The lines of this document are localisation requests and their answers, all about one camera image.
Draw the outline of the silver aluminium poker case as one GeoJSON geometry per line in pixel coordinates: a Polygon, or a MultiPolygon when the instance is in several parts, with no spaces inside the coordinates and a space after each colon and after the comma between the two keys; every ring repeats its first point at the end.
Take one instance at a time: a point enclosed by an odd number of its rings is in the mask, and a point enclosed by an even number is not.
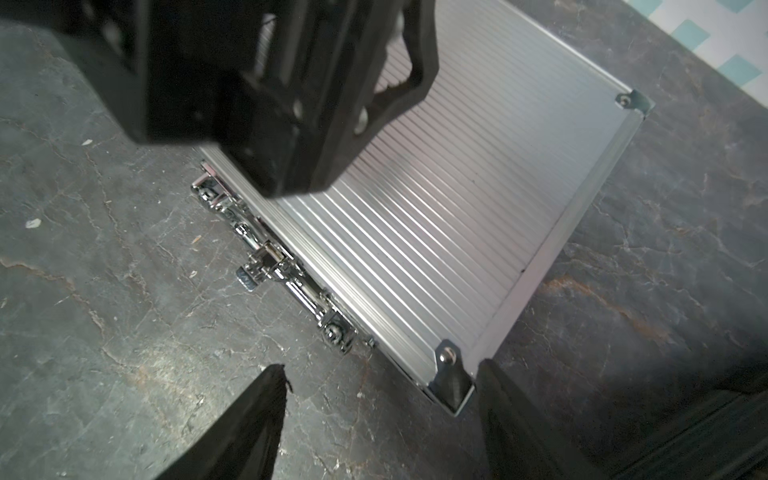
{"type": "Polygon", "coordinates": [[[653,108],[506,1],[441,1],[440,69],[328,190],[269,200],[217,148],[192,189],[341,351],[451,414],[653,108]]]}

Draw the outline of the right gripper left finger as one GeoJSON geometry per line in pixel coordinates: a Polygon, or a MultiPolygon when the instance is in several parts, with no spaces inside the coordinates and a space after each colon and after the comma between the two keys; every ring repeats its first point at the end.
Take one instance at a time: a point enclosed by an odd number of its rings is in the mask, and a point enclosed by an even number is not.
{"type": "Polygon", "coordinates": [[[160,479],[270,479],[284,426],[285,366],[272,364],[160,479]]]}

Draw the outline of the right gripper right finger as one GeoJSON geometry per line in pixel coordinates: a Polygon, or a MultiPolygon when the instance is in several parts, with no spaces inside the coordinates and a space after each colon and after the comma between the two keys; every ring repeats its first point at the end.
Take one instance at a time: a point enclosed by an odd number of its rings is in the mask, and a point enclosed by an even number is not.
{"type": "Polygon", "coordinates": [[[479,365],[476,390],[493,479],[604,479],[491,359],[479,365]]]}

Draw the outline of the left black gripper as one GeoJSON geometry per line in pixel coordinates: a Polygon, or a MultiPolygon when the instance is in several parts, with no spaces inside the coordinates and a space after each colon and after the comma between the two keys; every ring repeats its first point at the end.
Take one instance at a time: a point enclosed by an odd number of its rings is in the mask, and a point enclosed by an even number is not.
{"type": "Polygon", "coordinates": [[[432,1],[5,1],[140,144],[214,143],[265,197],[327,190],[439,71],[432,1]]]}

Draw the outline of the black plastic poker case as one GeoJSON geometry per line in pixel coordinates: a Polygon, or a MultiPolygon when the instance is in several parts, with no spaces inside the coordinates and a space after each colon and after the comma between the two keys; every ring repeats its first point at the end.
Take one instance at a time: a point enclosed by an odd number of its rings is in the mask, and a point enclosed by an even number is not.
{"type": "Polygon", "coordinates": [[[606,460],[610,479],[765,479],[767,364],[753,364],[606,460]]]}

